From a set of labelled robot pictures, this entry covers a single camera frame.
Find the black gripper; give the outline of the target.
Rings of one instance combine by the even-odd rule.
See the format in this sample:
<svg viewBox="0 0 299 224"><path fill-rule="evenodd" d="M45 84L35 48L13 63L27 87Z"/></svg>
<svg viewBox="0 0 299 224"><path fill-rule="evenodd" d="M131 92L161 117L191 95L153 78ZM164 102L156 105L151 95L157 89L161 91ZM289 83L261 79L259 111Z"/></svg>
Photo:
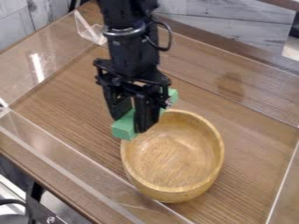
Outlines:
<svg viewBox="0 0 299 224"><path fill-rule="evenodd" d="M148 43L108 44L109 58L97 58L97 84L103 87L108 112L119 120L132 108L135 132L144 133L159 121L160 105L169 100L171 80L159 70L159 50Z"/></svg>

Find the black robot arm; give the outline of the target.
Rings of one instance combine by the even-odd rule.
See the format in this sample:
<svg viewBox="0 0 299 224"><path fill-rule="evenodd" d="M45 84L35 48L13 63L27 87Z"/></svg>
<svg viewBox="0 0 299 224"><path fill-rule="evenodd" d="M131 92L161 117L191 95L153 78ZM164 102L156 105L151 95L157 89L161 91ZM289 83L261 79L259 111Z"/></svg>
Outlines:
<svg viewBox="0 0 299 224"><path fill-rule="evenodd" d="M159 44L155 15L157 0L96 0L104 21L108 59L96 59L97 84L103 87L109 114L115 120L133 113L135 132L145 132L169 105L169 78L160 72L160 53L171 47Z"/></svg>

